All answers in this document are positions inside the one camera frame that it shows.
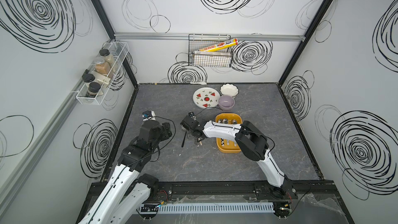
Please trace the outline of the dotted handle spoon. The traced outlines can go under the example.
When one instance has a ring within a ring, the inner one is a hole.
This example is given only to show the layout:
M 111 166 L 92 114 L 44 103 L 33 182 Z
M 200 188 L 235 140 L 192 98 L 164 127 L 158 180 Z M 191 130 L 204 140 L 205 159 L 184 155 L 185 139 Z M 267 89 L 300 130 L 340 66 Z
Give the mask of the dotted handle spoon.
M 231 121 L 231 124 L 232 124 L 232 125 L 237 125 L 237 120 L 236 120 L 236 119 L 233 119 L 233 120 Z M 236 129 L 233 129 L 233 130 L 232 130 L 232 135 L 233 135 L 233 137 L 234 137 L 233 143 L 234 143 L 234 146 L 235 146 L 235 147 L 237 147 L 237 142 L 236 142 L 236 140 L 235 140 L 236 134 L 237 134 L 237 130 L 236 130 Z

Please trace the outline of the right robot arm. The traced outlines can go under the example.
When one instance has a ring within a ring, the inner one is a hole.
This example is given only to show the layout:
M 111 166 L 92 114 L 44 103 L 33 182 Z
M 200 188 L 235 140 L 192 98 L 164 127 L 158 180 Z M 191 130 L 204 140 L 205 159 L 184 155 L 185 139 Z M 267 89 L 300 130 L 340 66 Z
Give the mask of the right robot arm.
M 249 121 L 242 124 L 221 124 L 215 121 L 199 122 L 190 116 L 181 121 L 187 133 L 203 141 L 207 138 L 219 138 L 235 142 L 243 155 L 255 161 L 265 174 L 272 190 L 288 199 L 296 199 L 292 180 L 278 167 L 271 155 L 268 137 Z

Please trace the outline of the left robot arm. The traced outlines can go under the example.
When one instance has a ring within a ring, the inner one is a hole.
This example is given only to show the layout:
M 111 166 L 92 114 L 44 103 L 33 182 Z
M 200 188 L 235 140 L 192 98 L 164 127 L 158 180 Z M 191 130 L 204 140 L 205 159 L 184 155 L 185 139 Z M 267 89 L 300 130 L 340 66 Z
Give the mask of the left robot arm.
M 160 150 L 160 143 L 172 138 L 170 123 L 144 121 L 139 135 L 122 151 L 108 183 L 80 223 L 125 224 L 150 198 L 159 181 L 140 173 L 154 151 Z

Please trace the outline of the Doraemon handle spoon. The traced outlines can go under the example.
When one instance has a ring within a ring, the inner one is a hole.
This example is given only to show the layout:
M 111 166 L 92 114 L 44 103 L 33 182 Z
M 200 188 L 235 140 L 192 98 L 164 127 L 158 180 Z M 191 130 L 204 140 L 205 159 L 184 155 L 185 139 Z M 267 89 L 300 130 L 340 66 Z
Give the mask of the Doraemon handle spoon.
M 226 124 L 226 125 L 228 125 L 228 124 L 229 124 L 229 120 L 228 120 L 227 118 L 225 118 L 225 119 L 223 120 L 223 123 Z

